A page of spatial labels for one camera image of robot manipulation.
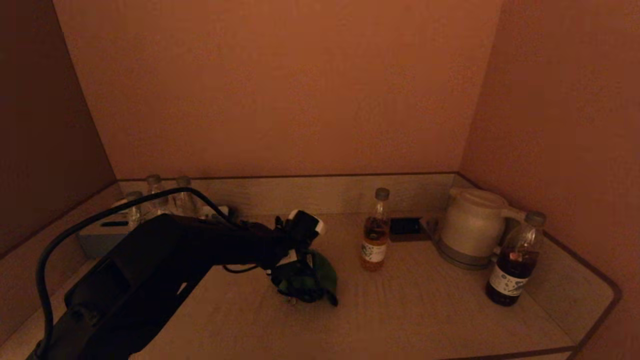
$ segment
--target black cable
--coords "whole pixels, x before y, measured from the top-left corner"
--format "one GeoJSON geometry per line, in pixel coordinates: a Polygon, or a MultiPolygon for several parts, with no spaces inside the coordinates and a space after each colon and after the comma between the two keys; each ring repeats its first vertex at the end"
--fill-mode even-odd
{"type": "Polygon", "coordinates": [[[45,268],[47,265],[47,260],[53,253],[54,250],[67,239],[69,236],[75,234],[76,232],[84,229],[85,227],[93,224],[96,221],[102,220],[108,216],[111,216],[115,213],[119,213],[122,210],[129,209],[133,206],[143,204],[148,201],[160,199],[161,197],[166,197],[169,195],[173,195],[174,193],[182,193],[189,192],[198,197],[198,199],[202,200],[205,204],[207,204],[213,211],[218,214],[219,217],[224,219],[224,221],[235,227],[241,227],[239,224],[232,222],[228,216],[226,216],[222,210],[220,210],[213,201],[209,200],[203,193],[199,192],[193,188],[174,188],[171,190],[165,190],[163,192],[153,193],[150,195],[146,195],[135,199],[133,201],[126,202],[124,204],[114,206],[113,208],[107,209],[100,213],[95,214],[94,216],[88,217],[81,222],[77,223],[69,227],[67,230],[64,230],[60,235],[55,237],[47,247],[42,251],[40,255],[40,259],[38,259],[38,267],[36,269],[36,288],[38,289],[38,296],[40,297],[40,303],[42,305],[42,312],[44,313],[44,337],[42,341],[38,343],[35,355],[36,358],[40,358],[42,354],[46,354],[47,349],[49,348],[49,344],[51,343],[51,336],[53,335],[53,310],[51,309],[51,300],[49,298],[49,292],[47,291],[47,283],[45,281],[45,268]]]}
{"type": "Polygon", "coordinates": [[[225,269],[226,272],[230,272],[231,274],[243,274],[245,272],[249,272],[251,270],[257,269],[258,265],[249,266],[248,268],[244,268],[242,270],[234,270],[229,268],[227,265],[222,265],[222,268],[225,269]]]}

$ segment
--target dark tea bottle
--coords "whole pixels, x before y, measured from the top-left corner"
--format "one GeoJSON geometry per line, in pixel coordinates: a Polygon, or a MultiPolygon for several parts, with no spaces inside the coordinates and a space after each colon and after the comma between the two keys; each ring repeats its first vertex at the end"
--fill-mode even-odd
{"type": "Polygon", "coordinates": [[[494,303],[511,306],[518,301],[538,263],[545,221],[547,216],[539,211],[527,213],[524,223],[507,237],[485,288],[494,303]]]}

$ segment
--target bottle cap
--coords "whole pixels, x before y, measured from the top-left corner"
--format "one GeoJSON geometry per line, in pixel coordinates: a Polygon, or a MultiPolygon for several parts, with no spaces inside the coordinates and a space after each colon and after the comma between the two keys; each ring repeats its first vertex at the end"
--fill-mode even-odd
{"type": "Polygon", "coordinates": [[[389,199],[389,189],[387,188],[376,189],[376,200],[387,201],[388,199],[389,199]]]}
{"type": "Polygon", "coordinates": [[[191,186],[191,178],[188,176],[180,176],[175,180],[175,183],[181,188],[191,186]]]}
{"type": "Polygon", "coordinates": [[[125,197],[127,198],[127,201],[133,201],[142,197],[142,192],[128,192],[125,197]]]}
{"type": "Polygon", "coordinates": [[[147,184],[149,185],[158,185],[162,183],[162,178],[158,174],[152,174],[147,176],[147,184]]]}
{"type": "Polygon", "coordinates": [[[547,221],[547,216],[540,211],[530,211],[524,217],[524,221],[531,226],[542,227],[547,221]]]}

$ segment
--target kettle base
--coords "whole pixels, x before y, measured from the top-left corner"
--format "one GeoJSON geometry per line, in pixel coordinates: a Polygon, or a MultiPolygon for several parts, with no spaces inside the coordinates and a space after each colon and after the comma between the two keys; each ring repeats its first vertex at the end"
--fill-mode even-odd
{"type": "Polygon", "coordinates": [[[448,246],[441,238],[433,242],[438,253],[447,262],[465,270],[483,270],[491,264],[491,256],[479,257],[464,254],[448,246]]]}

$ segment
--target kettle handle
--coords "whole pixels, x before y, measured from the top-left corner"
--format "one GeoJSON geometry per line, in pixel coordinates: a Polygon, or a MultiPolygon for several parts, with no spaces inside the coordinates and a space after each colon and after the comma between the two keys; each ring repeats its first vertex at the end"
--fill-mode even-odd
{"type": "Polygon", "coordinates": [[[502,209],[500,215],[503,218],[512,218],[519,222],[524,222],[524,217],[527,215],[527,213],[522,210],[512,208],[511,206],[507,206],[506,208],[502,209]]]}

